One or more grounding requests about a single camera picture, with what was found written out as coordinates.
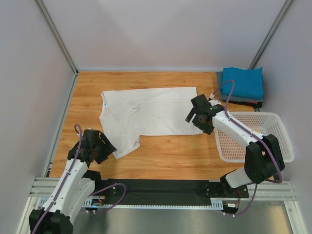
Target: white wall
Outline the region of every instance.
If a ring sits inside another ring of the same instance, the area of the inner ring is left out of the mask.
[[[262,111],[277,113],[294,147],[286,164],[306,225],[312,233],[312,1],[297,0],[268,46],[263,66],[265,97]]]
[[[284,0],[44,0],[79,69],[248,68]]]
[[[34,0],[0,1],[0,233],[42,176],[74,78]]]

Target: white cloth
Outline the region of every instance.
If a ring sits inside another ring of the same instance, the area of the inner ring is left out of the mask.
[[[103,91],[99,117],[104,133],[117,148],[116,159],[140,146],[140,135],[196,135],[202,131],[185,121],[196,87]]]

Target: laundry basket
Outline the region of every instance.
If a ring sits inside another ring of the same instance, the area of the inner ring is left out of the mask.
[[[240,122],[263,135],[273,134],[277,137],[284,162],[294,159],[293,148],[280,117],[265,112],[231,112]],[[245,149],[242,149],[224,132],[214,129],[216,144],[220,157],[226,162],[245,162]]]

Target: purple cable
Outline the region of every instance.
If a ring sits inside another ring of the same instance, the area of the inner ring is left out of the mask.
[[[213,92],[213,95],[215,95],[215,94],[217,93],[217,91],[219,91],[220,88],[221,88],[223,85],[225,85],[226,83],[228,83],[228,82],[232,82],[233,85],[232,85],[232,89],[231,89],[231,91],[230,91],[230,93],[229,93],[228,98],[226,99],[225,106],[224,106],[224,113],[225,113],[226,117],[227,117],[231,122],[233,122],[236,126],[238,126],[240,129],[242,129],[243,131],[245,131],[246,133],[248,133],[250,136],[252,136],[252,137],[254,137],[255,139],[257,139],[257,140],[264,146],[264,148],[265,148],[266,151],[268,152],[268,154],[269,154],[269,156],[270,156],[270,158],[271,158],[271,160],[272,160],[272,162],[273,162],[273,165],[274,165],[274,167],[275,167],[275,169],[276,169],[276,171],[277,171],[277,173],[278,173],[278,176],[279,176],[279,180],[278,180],[278,181],[271,180],[271,179],[268,179],[267,181],[272,182],[272,183],[282,183],[282,182],[283,182],[282,173],[281,173],[281,171],[280,171],[280,169],[279,169],[279,167],[278,167],[278,165],[277,165],[277,163],[276,163],[276,160],[275,160],[275,158],[274,158],[274,156],[273,156],[271,150],[270,150],[269,147],[267,146],[267,144],[266,144],[262,139],[260,139],[258,136],[256,136],[255,134],[251,133],[248,129],[246,129],[246,128],[245,128],[244,126],[242,126],[240,123],[238,123],[237,121],[235,121],[234,119],[232,119],[232,118],[229,116],[229,114],[228,114],[227,109],[228,109],[228,105],[229,105],[230,98],[231,98],[232,93],[233,93],[233,91],[234,91],[235,81],[234,81],[233,79],[227,80],[226,82],[224,82],[223,84],[221,84],[221,85]],[[245,209],[244,211],[242,211],[241,213],[236,214],[235,216],[243,215],[243,214],[245,214],[245,213],[249,210],[249,208],[251,207],[251,205],[252,205],[252,203],[253,203],[253,201],[254,201],[255,194],[256,194],[256,191],[257,191],[257,187],[258,187],[258,185],[256,184],[256,185],[255,185],[255,188],[254,188],[254,192],[253,192],[252,199],[251,199],[250,203],[248,204],[248,206],[246,207],[246,209]]]
[[[126,186],[123,183],[116,183],[116,184],[112,184],[110,186],[107,186],[107,187],[105,187],[103,189],[100,189],[100,190],[90,194],[90,196],[94,196],[95,194],[101,193],[101,192],[103,192],[103,191],[105,191],[107,189],[110,189],[112,187],[119,186],[119,185],[121,185],[123,187],[123,194],[122,194],[121,198],[114,205],[110,206],[107,209],[98,211],[97,213],[107,212],[107,211],[111,210],[112,208],[114,208],[116,205],[118,205],[123,200],[123,198],[126,195]]]
[[[77,148],[77,151],[76,151],[76,154],[75,154],[75,157],[74,157],[74,161],[72,162],[68,172],[66,173],[66,175],[64,176],[64,179],[62,180],[57,192],[55,193],[55,196],[53,198],[53,201],[50,203],[50,205],[48,206],[48,208],[44,211],[44,213],[42,214],[42,216],[40,217],[40,219],[38,220],[38,222],[36,223],[33,231],[31,232],[31,234],[36,234],[36,231],[40,225],[40,223],[43,221],[44,217],[47,215],[47,213],[49,212],[49,210],[52,208],[52,206],[54,205],[55,201],[57,200],[58,196],[59,196],[59,193],[61,191],[61,189],[63,188],[64,186],[64,183],[67,179],[67,177],[69,176],[70,172],[72,171],[72,168],[75,164],[75,161],[79,155],[79,151],[80,151],[80,148],[81,148],[81,142],[82,142],[82,129],[80,127],[79,124],[75,124],[75,131],[77,132],[77,129],[76,128],[79,128],[79,144],[78,144],[78,148]]]

